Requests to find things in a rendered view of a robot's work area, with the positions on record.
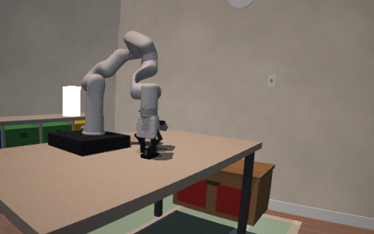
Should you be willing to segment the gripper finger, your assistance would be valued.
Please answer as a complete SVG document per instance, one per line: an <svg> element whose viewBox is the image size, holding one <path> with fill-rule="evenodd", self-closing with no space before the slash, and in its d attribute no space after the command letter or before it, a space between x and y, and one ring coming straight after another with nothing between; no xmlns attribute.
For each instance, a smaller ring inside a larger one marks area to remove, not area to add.
<svg viewBox="0 0 374 234"><path fill-rule="evenodd" d="M138 141L139 141L139 144L140 144L140 153L143 153L143 148L145 148L146 144L145 144L145 139L143 138L139 138L136 136L136 134L134 135Z"/></svg>
<svg viewBox="0 0 374 234"><path fill-rule="evenodd" d="M151 139L150 140L151 141L150 155L155 154L155 152L156 152L156 145L157 145L158 142L160 142L162 140L162 136L159 133L159 131L157 131L157 137L158 137L158 139L155 138L155 139Z"/></svg>

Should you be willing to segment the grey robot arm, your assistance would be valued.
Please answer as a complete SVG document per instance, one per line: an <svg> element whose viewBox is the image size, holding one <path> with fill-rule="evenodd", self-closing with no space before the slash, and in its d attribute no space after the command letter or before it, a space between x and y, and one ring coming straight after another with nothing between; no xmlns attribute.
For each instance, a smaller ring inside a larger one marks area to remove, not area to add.
<svg viewBox="0 0 374 234"><path fill-rule="evenodd" d="M158 56L153 41L137 31L129 31L124 35L124 42L128 49L114 51L105 61L96 64L82 80L81 85L86 91L85 125L81 126L84 135L106 134L102 132L104 79L112 77L128 60L141 58L141 68L131 79L131 97L141 100L140 114L157 115L158 99L162 93L160 86L154 83L138 83L154 76L158 71Z"/></svg>

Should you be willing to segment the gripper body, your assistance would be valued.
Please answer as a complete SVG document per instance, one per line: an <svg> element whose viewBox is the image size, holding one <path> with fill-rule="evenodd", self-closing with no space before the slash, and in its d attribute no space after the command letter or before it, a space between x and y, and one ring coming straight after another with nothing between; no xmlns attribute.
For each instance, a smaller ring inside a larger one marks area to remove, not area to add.
<svg viewBox="0 0 374 234"><path fill-rule="evenodd" d="M157 131L160 133L159 116L158 115L142 115L140 114L136 124L136 136L145 139L158 138Z"/></svg>

